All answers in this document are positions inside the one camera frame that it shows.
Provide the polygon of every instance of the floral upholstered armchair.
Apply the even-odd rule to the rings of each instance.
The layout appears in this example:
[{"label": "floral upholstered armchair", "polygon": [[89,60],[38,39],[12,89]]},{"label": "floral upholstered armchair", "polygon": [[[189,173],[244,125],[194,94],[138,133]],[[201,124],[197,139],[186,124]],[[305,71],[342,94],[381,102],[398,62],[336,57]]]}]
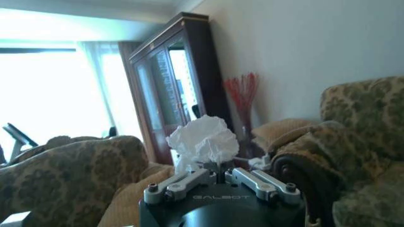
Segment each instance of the floral upholstered armchair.
[{"label": "floral upholstered armchair", "polygon": [[0,222],[30,210],[26,226],[96,226],[117,189],[152,173],[132,136],[64,137],[21,156],[0,168]]},{"label": "floral upholstered armchair", "polygon": [[404,77],[328,88],[321,118],[272,158],[273,174],[305,195],[309,222],[404,226]]}]

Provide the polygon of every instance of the ceiling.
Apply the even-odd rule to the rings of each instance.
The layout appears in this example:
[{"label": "ceiling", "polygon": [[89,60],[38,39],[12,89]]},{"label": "ceiling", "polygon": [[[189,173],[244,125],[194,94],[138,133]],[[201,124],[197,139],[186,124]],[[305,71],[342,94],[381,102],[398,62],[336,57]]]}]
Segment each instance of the ceiling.
[{"label": "ceiling", "polygon": [[0,0],[1,40],[134,40],[202,0]]}]

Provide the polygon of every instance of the bright window light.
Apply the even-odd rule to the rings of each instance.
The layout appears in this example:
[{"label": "bright window light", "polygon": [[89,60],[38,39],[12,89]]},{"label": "bright window light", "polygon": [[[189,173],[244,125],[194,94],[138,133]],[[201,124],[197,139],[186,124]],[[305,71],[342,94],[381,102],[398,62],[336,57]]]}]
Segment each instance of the bright window light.
[{"label": "bright window light", "polygon": [[[54,136],[101,137],[109,129],[100,89],[76,52],[0,54],[0,124],[12,123],[37,144]],[[0,129],[9,158],[12,142]]]}]

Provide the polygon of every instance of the gold trim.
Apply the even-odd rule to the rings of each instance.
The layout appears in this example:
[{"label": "gold trim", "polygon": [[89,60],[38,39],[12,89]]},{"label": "gold trim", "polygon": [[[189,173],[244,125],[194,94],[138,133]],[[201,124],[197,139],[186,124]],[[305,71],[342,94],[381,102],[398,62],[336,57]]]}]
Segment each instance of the gold trim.
[{"label": "gold trim", "polygon": [[142,51],[142,50],[153,43],[153,41],[160,37],[160,35],[162,35],[162,33],[166,32],[166,31],[173,27],[173,25],[176,25],[177,22],[181,21],[182,19],[186,19],[186,20],[198,20],[198,21],[205,21],[205,22],[209,21],[208,19],[196,18],[196,17],[180,17],[180,18],[170,24],[170,26],[168,26],[168,28],[165,28],[165,29],[158,33],[158,35],[156,35],[154,39],[152,39],[152,40],[146,43],[146,45],[144,45],[144,47],[142,47],[134,54],[132,54],[130,58],[132,58],[136,54],[138,54],[138,52]]}]

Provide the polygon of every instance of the crumpled white tissue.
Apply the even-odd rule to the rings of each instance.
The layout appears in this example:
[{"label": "crumpled white tissue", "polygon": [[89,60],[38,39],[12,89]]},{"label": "crumpled white tissue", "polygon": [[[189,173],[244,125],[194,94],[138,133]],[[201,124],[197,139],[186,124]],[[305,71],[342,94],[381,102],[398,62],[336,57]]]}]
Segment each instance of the crumpled white tissue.
[{"label": "crumpled white tissue", "polygon": [[212,161],[220,164],[232,160],[238,153],[236,135],[218,117],[204,115],[184,127],[178,126],[165,139],[169,147],[180,154],[176,174],[198,169],[194,162]]}]

